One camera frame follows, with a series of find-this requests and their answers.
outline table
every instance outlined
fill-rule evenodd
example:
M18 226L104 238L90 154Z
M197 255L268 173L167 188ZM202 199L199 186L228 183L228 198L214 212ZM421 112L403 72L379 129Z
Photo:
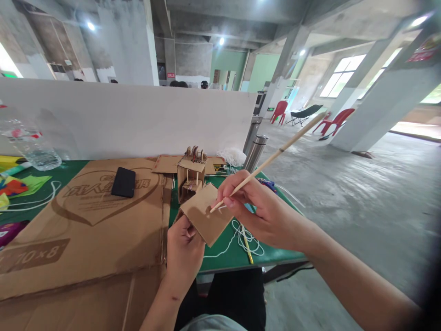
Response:
M26 169L18 173L15 176L16 178L24 178L29 175L33 175L33 176L50 175L52 176L52 179L49 180L46 184L44 184L44 186L35 194L11 199L11 204L38 201L44 199L45 197L49 196L52 193L52 187L50 184L51 181L58 180L62 183L62 187L64 187L87 164L87 162L88 161L64 161L61 164L61 166L50 171L38 171L35 168L31 167L29 169ZM259 174L258 177L268 179L263 173ZM206 180L208 182L213 183L216 187L219 187L219 185L222 183L224 178L206 177ZM292 208L299 211L282 192L279 192L279 196L285 202L287 202ZM24 220L32 220L43 208L44 206L29 211L23 211L17 213L3 213L2 215L0 215L0 225L3 225L5 223L20 222ZM169 226L171 226L171 224L175 220L178 210L179 210L179 204L177 199L177 188L175 187L172 190L172 202L170 209ZM233 234L234 234L234 229L232 228L231 224L229 224L225 229L225 231L220 236L220 238L213 245L213 247L211 248L207 247L205 249L205 255L214 256L224 251L227 248L228 243L230 242ZM227 270L232 271L232 270L240 270L246 268L263 267L269 265L283 265L283 266L277 266L271 269L268 273L266 273L265 282L269 282L278 279L280 277L283 277L285 274L295 270L299 266L308 263L308 260L303 253L274 249L263 243L261 243L261 246L265 250L264 256L260 257L253 255L254 264L250 264L247 253L237 244L237 236L236 236L226 253L216 258L204 259L200 273L209 274L213 272L221 272Z

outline person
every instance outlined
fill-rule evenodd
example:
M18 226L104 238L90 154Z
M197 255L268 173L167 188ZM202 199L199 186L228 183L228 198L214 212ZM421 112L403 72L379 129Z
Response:
M248 175L242 170L227 177L211 207L224 201L256 239L274 248L303 252L362 329L402 330L413 323L421 309L412 300L257 179L252 178L229 197ZM248 211L246 203L257 207L255 214ZM184 320L194 302L194 279L204 248L204 241L185 216L169 229L166 273L141 331L172 330L175 324L184 331L265 329L260 268L216 274L206 309L200 310L202 315L193 312Z

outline black folding chair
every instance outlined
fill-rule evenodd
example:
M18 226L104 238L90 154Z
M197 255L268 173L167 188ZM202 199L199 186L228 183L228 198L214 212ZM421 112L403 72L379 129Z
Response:
M292 122L292 126L299 123L301 126L303 126L303 122L305 122L311 115L315 114L321 107L323 107L323 105L312 105L305 110L299 112L291 112L291 121L286 122L285 124Z

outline smartphone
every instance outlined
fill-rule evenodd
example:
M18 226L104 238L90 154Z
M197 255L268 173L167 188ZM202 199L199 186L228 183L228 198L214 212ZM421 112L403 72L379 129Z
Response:
M111 195L133 198L135 194L135 176L136 172L133 170L119 167L116 171Z

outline hand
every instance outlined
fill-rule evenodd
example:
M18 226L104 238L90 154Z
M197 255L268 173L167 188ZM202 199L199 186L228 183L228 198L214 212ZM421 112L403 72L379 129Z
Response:
M259 241L275 248L305 253L314 241L313 237L320 232L318 226L301 216L256 178L229 197L248 175L248 171L241 170L228 176L219 187L216 202L211 207L223 200L238 221ZM246 203L257 207L256 214L249 212L244 206Z
M183 215L167 233L167 283L173 298L182 300L196 278L204 258L205 242Z

